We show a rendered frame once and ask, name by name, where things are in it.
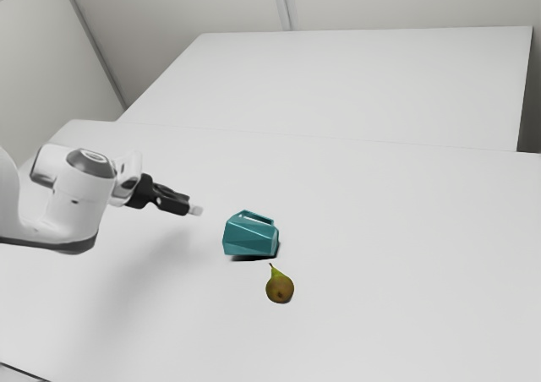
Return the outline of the green pear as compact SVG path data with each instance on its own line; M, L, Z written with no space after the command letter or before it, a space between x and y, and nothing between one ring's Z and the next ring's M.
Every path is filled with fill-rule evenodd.
M265 285L266 296L273 303L288 303L295 292L292 279L270 264L270 279Z

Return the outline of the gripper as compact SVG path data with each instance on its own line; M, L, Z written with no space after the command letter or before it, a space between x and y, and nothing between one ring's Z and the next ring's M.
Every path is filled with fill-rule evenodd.
M192 204L188 195L180 194L165 185L153 183L151 175L142 173L125 205L141 210L148 203L153 203L159 210L177 216L201 216L204 211L201 206Z

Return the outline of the teal faceted mug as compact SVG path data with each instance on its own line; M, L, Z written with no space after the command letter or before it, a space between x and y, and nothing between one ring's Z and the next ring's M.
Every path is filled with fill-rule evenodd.
M279 230L271 218L242 210L226 222L222 236L225 255L272 257L278 245Z

